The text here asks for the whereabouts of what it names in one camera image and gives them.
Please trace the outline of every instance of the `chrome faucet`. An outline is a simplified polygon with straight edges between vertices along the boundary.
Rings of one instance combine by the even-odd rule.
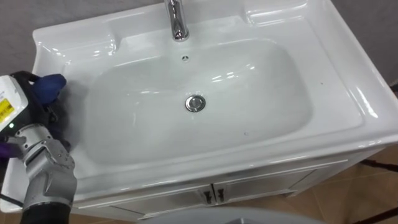
[[[164,3],[166,3],[167,13],[170,17],[173,39],[178,42],[187,40],[189,31],[185,23],[181,0],[164,0]]]

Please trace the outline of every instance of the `cabinet door handle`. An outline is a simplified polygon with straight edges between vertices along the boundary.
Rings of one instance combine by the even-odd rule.
[[[224,189],[218,189],[218,197],[220,198],[221,202],[224,202]]]
[[[211,192],[210,191],[206,191],[204,192],[206,200],[207,200],[207,204],[211,204]]]

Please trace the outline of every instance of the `gray wall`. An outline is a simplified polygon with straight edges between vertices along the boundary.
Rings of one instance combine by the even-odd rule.
[[[36,28],[163,0],[0,0],[0,74],[31,70]],[[332,0],[381,75],[398,79],[398,0]]]

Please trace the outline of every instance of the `floor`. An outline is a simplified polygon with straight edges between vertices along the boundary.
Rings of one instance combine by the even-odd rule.
[[[398,164],[398,146],[388,147],[371,159]],[[256,207],[312,217],[326,223],[353,223],[396,207],[398,173],[355,165],[296,197],[265,197],[231,203],[234,207]],[[0,213],[0,224],[19,224],[19,214]],[[71,224],[128,224],[104,218],[71,215]],[[381,224],[397,224],[398,217]]]

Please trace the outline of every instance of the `blue glove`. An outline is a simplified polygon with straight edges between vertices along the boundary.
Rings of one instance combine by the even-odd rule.
[[[67,80],[61,74],[47,75],[37,80],[32,89],[36,97],[43,105],[54,102]]]

